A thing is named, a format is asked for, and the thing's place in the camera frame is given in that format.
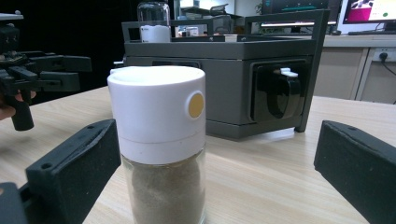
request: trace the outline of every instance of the computer screen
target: computer screen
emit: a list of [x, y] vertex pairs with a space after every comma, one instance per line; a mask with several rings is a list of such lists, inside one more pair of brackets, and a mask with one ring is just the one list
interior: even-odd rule
[[343, 24], [396, 22], [396, 0], [344, 1]]

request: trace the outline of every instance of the seasoning bottle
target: seasoning bottle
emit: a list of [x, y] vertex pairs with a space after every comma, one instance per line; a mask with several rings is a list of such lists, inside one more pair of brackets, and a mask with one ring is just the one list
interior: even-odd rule
[[171, 42], [169, 6], [165, 0], [142, 0], [137, 6], [140, 38], [143, 43]]
[[107, 83], [134, 223], [204, 223], [205, 72], [126, 67]]

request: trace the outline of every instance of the white wall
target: white wall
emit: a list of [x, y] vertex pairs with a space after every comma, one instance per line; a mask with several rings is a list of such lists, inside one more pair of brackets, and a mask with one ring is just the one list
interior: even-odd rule
[[258, 16], [255, 6], [261, 2], [262, 0], [235, 0], [235, 15], [243, 17]]

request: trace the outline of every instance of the white cap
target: white cap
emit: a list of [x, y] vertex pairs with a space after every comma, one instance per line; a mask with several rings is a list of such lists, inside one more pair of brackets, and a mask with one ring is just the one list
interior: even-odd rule
[[120, 152], [131, 161], [166, 164], [205, 144], [205, 72], [184, 66], [114, 69], [107, 78]]

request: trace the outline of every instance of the wooden table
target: wooden table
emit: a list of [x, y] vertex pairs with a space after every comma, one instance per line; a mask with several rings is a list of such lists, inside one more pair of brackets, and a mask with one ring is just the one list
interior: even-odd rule
[[[31, 107], [35, 127], [0, 122], [0, 183], [26, 182], [24, 169], [88, 124], [111, 119], [107, 87]], [[240, 141], [206, 138], [205, 223], [367, 223], [313, 161], [321, 122], [343, 122], [396, 146], [396, 105], [314, 97], [305, 133], [293, 129]], [[132, 223], [122, 166], [86, 223]]]

